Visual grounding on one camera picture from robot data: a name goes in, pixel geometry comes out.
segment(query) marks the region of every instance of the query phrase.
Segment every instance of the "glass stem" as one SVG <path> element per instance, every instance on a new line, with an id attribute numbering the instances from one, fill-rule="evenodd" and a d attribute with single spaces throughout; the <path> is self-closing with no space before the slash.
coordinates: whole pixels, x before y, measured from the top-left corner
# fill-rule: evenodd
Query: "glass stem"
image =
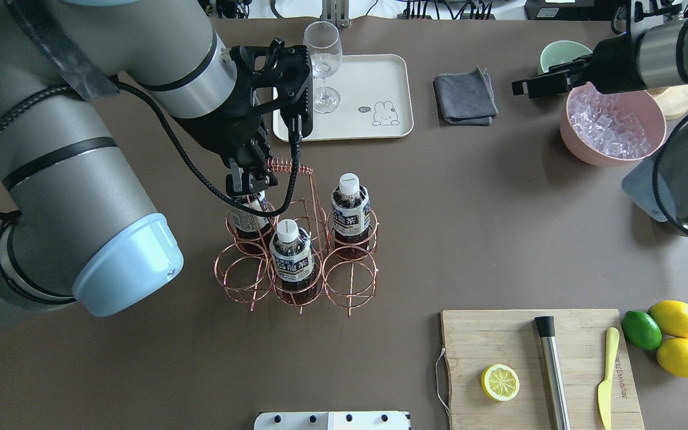
<path id="1" fill-rule="evenodd" d="M 320 100 L 328 100 L 330 95 L 328 94 L 328 87 L 325 86 L 325 78 L 322 79 L 322 87 L 320 87 Z"/>

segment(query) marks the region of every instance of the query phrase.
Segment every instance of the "gray robot arm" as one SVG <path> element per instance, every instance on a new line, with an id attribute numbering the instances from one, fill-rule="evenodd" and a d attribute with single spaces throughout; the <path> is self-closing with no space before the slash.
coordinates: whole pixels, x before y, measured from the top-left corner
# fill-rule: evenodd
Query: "gray robot arm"
<path id="1" fill-rule="evenodd" d="M 592 55 L 571 63 L 554 66 L 548 73 L 512 83 L 514 94 L 527 93 L 530 98 L 565 93 L 587 81 L 602 93 L 620 93 L 688 84 L 688 19 L 669 24 L 649 25 L 647 19 L 636 20 L 642 8 L 634 8 L 628 19 L 629 31 L 596 45 Z M 655 169 L 640 165 L 637 180 L 644 177 L 657 190 L 655 200 L 667 212 L 669 221 L 688 234 L 688 121 L 674 130 L 666 145 L 653 156 Z M 660 189 L 669 201 L 660 198 Z"/>
<path id="2" fill-rule="evenodd" d="M 291 108 L 282 111 L 284 119 L 298 120 L 300 136 L 303 128 L 311 131 L 311 122 L 303 109 L 294 110 L 306 103 L 298 92 L 253 106 L 254 88 L 279 81 L 272 71 L 254 71 L 253 59 L 273 54 L 282 63 L 292 50 L 275 44 L 273 53 L 228 51 L 190 0 L 82 3 L 97 2 L 44 5 L 104 76 L 126 71 L 199 144 L 219 154 L 238 175 L 233 194 L 273 185 L 260 116 L 284 103 Z M 0 2 L 0 116 L 64 83 Z M 309 84 L 308 68 L 298 70 L 295 84 Z M 0 229 L 0 330 L 75 300 L 93 315 L 112 315 L 182 269 L 165 217 L 91 103 L 75 93 L 33 105 L 0 133 L 0 179 L 20 212 Z"/>

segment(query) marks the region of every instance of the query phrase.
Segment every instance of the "white tray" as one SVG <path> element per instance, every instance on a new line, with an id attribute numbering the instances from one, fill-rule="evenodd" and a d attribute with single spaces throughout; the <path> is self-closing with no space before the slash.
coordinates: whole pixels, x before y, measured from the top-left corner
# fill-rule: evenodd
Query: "white tray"
<path id="1" fill-rule="evenodd" d="M 321 79 L 313 79 L 314 88 L 320 84 Z M 314 112 L 313 131 L 304 141 L 400 138 L 413 129 L 407 66 L 399 55 L 345 55 L 325 84 L 339 91 L 341 104 L 331 113 Z M 288 142 L 278 110 L 272 131 Z"/>

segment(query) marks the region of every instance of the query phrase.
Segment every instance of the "bottle label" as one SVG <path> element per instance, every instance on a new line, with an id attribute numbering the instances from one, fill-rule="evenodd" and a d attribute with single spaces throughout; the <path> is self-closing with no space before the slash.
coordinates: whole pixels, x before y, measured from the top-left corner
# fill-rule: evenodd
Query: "bottle label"
<path id="1" fill-rule="evenodd" d="M 333 229 L 342 236 L 357 236 L 368 231 L 371 223 L 371 199 L 368 189 L 360 187 L 363 192 L 363 203 L 358 207 L 341 207 L 336 204 L 331 193 L 331 207 L 333 207 Z"/>
<path id="2" fill-rule="evenodd" d="M 266 210 L 267 199 L 252 198 L 251 204 L 244 206 L 248 206 L 251 207 L 251 209 L 256 210 Z M 265 217 L 256 217 L 254 215 L 251 215 L 251 213 L 246 213 L 242 210 L 237 209 L 233 209 L 230 211 L 230 221 L 232 222 L 232 226 L 234 226 L 234 228 L 237 228 L 240 231 L 245 232 L 259 231 L 260 229 L 265 228 L 265 226 L 268 223 L 270 223 L 269 220 Z"/>
<path id="3" fill-rule="evenodd" d="M 298 282 L 309 278 L 315 267 L 315 255 L 309 247 L 304 248 L 295 256 L 282 256 L 272 247 L 272 257 L 275 259 L 275 267 L 278 276 L 286 282 Z"/>

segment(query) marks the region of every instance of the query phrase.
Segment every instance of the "metal rod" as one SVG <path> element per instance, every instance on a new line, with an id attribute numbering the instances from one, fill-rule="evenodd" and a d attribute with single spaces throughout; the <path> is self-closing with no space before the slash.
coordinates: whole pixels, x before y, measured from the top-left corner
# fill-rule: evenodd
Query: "metal rod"
<path id="1" fill-rule="evenodd" d="M 567 413 L 567 398 L 562 381 L 562 370 L 559 366 L 557 338 L 554 332 L 554 317 L 535 318 L 540 344 L 543 346 L 543 357 L 546 359 L 548 383 L 551 387 L 551 402 L 554 405 L 554 418 L 557 430 L 570 430 L 570 416 Z"/>

